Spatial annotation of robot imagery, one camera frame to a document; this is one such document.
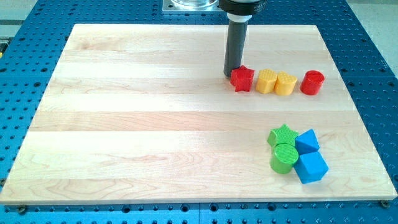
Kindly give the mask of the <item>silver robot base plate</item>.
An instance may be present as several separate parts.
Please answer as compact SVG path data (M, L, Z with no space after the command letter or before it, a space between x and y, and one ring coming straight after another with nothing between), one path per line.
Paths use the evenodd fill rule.
M162 0L164 12L221 11L218 0Z

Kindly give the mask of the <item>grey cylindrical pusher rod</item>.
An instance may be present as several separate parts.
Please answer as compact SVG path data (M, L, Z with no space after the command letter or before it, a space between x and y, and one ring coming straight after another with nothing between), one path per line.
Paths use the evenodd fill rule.
M248 21L252 15L239 16L227 13L229 19L224 56L224 75L231 77L232 70L241 66Z

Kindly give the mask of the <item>black robot wrist flange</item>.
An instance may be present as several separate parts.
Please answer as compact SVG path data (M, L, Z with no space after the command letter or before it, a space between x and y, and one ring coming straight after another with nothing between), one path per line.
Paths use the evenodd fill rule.
M267 0L238 1L219 0L219 7L223 11L237 16L250 16L258 14L265 9Z

